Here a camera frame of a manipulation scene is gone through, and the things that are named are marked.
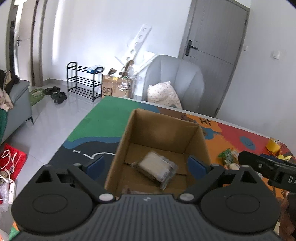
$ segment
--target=door frame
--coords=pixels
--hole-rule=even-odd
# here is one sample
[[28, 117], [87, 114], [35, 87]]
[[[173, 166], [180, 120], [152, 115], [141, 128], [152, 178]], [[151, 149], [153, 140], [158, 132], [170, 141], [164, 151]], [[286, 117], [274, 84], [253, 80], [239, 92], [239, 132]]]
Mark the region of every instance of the door frame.
[[[12, 14], [12, 9], [15, 0], [12, 0], [9, 16]], [[42, 72], [42, 33], [44, 14], [47, 5], [47, 0], [37, 0], [35, 5], [33, 25], [32, 25], [32, 37], [31, 37], [31, 75], [32, 86], [43, 86], [43, 72]], [[7, 23], [6, 32], [6, 67], [10, 70], [9, 65], [9, 32], [10, 26]]]
[[[188, 18], [187, 18], [187, 22], [186, 22], [186, 26], [185, 26], [185, 30], [184, 30], [184, 34], [183, 34], [183, 38], [182, 38], [182, 42], [181, 42], [179, 54], [178, 54], [178, 58], [180, 58], [180, 59], [183, 59], [183, 57], [185, 55], [185, 51], [186, 51], [187, 43], [188, 43], [188, 40], [189, 40], [189, 34], [190, 34], [192, 22], [193, 22], [193, 17], [194, 17], [195, 7], [196, 7], [196, 4], [197, 4], [197, 1], [198, 0], [192, 0], [191, 1], [191, 5], [190, 5], [190, 9], [189, 9], [189, 14], [188, 14]], [[237, 67], [237, 62], [238, 62], [239, 57], [241, 55], [242, 47], [243, 47], [243, 43], [244, 43], [244, 38], [246, 36], [246, 31], [247, 31], [247, 26], [248, 26], [248, 21], [249, 21], [249, 14], [250, 14], [250, 8], [246, 7], [245, 5], [242, 5], [241, 3], [239, 3], [239, 2], [237, 2], [235, 0], [225, 0], [225, 1], [231, 2], [231, 3], [239, 6], [240, 8], [246, 10], [247, 11], [247, 16], [246, 16], [246, 24], [245, 24], [245, 27], [244, 27], [244, 32], [243, 32], [242, 41], [241, 41], [241, 47], [239, 49], [237, 58], [235, 60], [234, 67], [233, 67], [232, 73], [230, 75], [230, 78], [228, 80], [226, 89], [225, 89], [225, 91], [223, 93], [223, 96], [222, 96], [221, 101], [220, 101], [220, 103], [218, 105], [218, 108], [216, 109], [216, 111], [214, 113], [214, 117], [217, 115], [218, 111], [220, 110], [220, 107], [222, 105], [222, 102], [223, 102], [223, 100], [224, 100], [224, 98], [226, 96], [226, 93], [227, 93], [228, 89], [229, 89], [229, 86], [230, 86], [232, 77], [234, 75], [235, 69]]]

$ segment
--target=hand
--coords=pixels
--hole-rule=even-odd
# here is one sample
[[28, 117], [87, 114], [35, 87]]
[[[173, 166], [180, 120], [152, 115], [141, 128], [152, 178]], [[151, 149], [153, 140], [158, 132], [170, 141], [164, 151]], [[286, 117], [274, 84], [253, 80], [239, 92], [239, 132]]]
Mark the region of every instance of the hand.
[[290, 215], [287, 212], [289, 206], [288, 198], [286, 197], [281, 204], [281, 219], [279, 225], [279, 236], [283, 241], [295, 241], [292, 233], [295, 230], [294, 224], [290, 220]]

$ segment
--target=open door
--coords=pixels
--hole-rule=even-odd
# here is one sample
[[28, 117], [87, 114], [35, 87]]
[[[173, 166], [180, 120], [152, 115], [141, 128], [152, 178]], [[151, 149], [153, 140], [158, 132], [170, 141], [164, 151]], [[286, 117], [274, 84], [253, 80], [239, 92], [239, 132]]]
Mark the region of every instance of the open door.
[[32, 85], [32, 33], [36, 3], [36, 0], [24, 2], [17, 36], [17, 63], [20, 79], [28, 80], [30, 85]]

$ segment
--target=metal screw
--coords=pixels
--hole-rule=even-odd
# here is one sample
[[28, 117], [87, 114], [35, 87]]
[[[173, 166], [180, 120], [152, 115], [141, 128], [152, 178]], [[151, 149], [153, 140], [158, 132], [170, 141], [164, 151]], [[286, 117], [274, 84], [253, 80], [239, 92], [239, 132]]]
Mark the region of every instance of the metal screw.
[[114, 198], [114, 196], [110, 193], [103, 193], [99, 196], [99, 199], [103, 202], [109, 202]]
[[182, 201], [191, 201], [194, 199], [194, 196], [191, 193], [183, 193], [180, 195]]

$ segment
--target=clothing on sofa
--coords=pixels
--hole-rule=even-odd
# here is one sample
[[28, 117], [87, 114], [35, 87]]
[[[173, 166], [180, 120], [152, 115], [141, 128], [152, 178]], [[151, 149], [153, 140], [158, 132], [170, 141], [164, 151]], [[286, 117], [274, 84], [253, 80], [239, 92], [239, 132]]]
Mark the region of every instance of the clothing on sofa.
[[5, 91], [5, 87], [11, 82], [11, 74], [10, 71], [8, 71], [5, 74], [5, 77], [3, 79], [3, 85], [1, 86], [0, 90], [0, 109], [8, 111], [9, 109], [13, 108], [12, 101], [9, 97], [9, 95]]
[[10, 91], [14, 84], [18, 84], [20, 79], [17, 75], [12, 74], [10, 71], [3, 71], [0, 69], [0, 88], [6, 91], [7, 94], [10, 94]]
[[6, 93], [5, 90], [0, 90], [0, 109], [8, 111], [9, 109], [13, 108], [13, 104], [9, 95]]

